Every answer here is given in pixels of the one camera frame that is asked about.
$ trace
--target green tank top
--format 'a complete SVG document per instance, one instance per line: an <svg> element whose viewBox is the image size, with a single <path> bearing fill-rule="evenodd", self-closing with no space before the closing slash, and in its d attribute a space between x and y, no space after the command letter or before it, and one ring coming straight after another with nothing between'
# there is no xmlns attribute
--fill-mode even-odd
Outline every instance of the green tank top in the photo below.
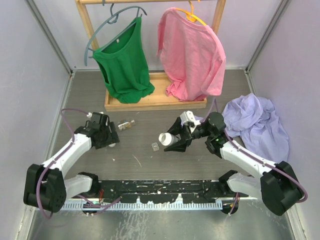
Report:
<svg viewBox="0 0 320 240"><path fill-rule="evenodd" d="M141 43L141 17L116 41L92 57L98 63L109 94L123 104L135 104L155 90Z"/></svg>

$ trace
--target wooden rod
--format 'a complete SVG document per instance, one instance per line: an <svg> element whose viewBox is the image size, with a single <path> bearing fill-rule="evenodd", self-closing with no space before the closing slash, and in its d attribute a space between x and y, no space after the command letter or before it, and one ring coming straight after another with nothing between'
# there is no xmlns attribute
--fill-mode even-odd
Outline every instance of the wooden rod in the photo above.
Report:
<svg viewBox="0 0 320 240"><path fill-rule="evenodd" d="M102 4L102 0L79 0L81 4ZM123 3L155 3L155 2L186 2L188 0L105 0L106 4L123 4Z"/></svg>
<svg viewBox="0 0 320 240"><path fill-rule="evenodd" d="M92 26L92 23L91 23L91 20L90 20L88 11L87 11L87 7L86 7L86 5L81 4L80 0L75 0L75 4L78 8L81 20L83 22L84 29L86 31L86 34L88 35L88 38L90 39L92 37L92 35L95 33L95 31L94 31L94 27ZM94 50L99 48L97 38L93 39L93 41L91 42L91 46Z"/></svg>
<svg viewBox="0 0 320 240"><path fill-rule="evenodd" d="M215 11L214 11L214 16L213 16L213 21L211 28L214 31L215 34L218 33L219 27L220 27L220 22L222 18L222 14L224 12L226 5L226 0L218 0L216 3Z"/></svg>

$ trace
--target robotic arm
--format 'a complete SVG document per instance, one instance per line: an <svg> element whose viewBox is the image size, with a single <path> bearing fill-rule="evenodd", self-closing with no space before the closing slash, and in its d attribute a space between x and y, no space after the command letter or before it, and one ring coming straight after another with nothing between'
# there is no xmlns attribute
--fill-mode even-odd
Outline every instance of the robotic arm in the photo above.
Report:
<svg viewBox="0 0 320 240"><path fill-rule="evenodd" d="M26 174L23 202L27 205L38 207L36 186L41 173L49 167L40 186L40 200L43 209L52 213L58 212L65 201L81 193L89 196L96 195L100 190L98 176L80 172L77 176L65 180L65 176L75 162L91 148L114 147L119 143L116 127L107 115L94 112L85 126L80 126L74 132L72 139L53 157L41 165L32 164ZM66 151L59 160L55 161L63 151Z"/></svg>
<svg viewBox="0 0 320 240"><path fill-rule="evenodd" d="M284 161L277 164L248 151L226 136L225 128L224 118L218 112L212 112L204 122L200 122L191 111L185 111L167 133L160 134L159 141L167 146L165 152L185 152L192 140L207 137L205 144L210 153L233 162L250 174L244 176L234 170L227 172L219 178L221 190L260 199L271 212L283 215L304 194L274 168L298 181L292 167Z"/></svg>

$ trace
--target wooden clothing rack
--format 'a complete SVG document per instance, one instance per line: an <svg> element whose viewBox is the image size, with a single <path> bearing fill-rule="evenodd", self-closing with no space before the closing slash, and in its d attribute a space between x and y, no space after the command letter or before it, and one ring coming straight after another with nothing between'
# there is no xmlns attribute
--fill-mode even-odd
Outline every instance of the wooden clothing rack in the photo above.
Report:
<svg viewBox="0 0 320 240"><path fill-rule="evenodd" d="M105 0L105 4L121 4L121 3L154 3L154 2L182 2L186 0ZM103 0L75 0L80 17L82 19L84 29L90 39L95 33L92 26L90 16L86 5L101 4ZM222 14L224 12L226 0L217 0L214 11L211 28L218 33ZM99 48L97 38L95 37L91 43L92 49ZM171 83L164 72L150 73L150 82L154 85L155 90L152 94L142 98L138 103L123 104L116 98L113 98L106 91L104 106L107 111L144 111L144 110L172 110L172 109L200 109L205 108L207 99L202 101L179 101L173 96L166 96L166 87Z"/></svg>

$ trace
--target gray hanger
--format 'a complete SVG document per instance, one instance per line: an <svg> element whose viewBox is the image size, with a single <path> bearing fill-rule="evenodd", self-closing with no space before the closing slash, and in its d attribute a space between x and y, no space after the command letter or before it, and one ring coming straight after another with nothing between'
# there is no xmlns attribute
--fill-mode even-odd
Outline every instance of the gray hanger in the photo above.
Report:
<svg viewBox="0 0 320 240"><path fill-rule="evenodd" d="M139 16L139 11L140 9L143 11L144 15L147 15L146 11L142 8L142 7L139 7L139 6L128 6L128 7L125 7L124 9L122 10L119 10L117 11L115 14L112 13L112 7L114 6L114 3L111 5L110 7L110 13L111 13L111 16L105 20L97 29L96 31L94 32L94 34L92 35L92 37L90 38L88 44L86 45L85 47L85 51L84 51L84 65L87 66L87 63L88 63L88 50L92 51L92 52L95 52L93 49L90 48L90 44L91 42L94 40L94 38L96 37L97 33L103 28L104 25L106 24L114 24L117 22L118 20L118 17L119 17L119 14L128 10L128 9L133 9L133 8L138 8L137 11L136 11L136 18ZM105 45L103 47L102 50L104 50L106 47L108 47L111 43L113 43L116 39L118 39L125 31L127 31L131 26L133 26L134 24L136 24L136 21L132 22L129 26L127 26L122 32L120 32L117 36L115 36L107 45Z"/></svg>

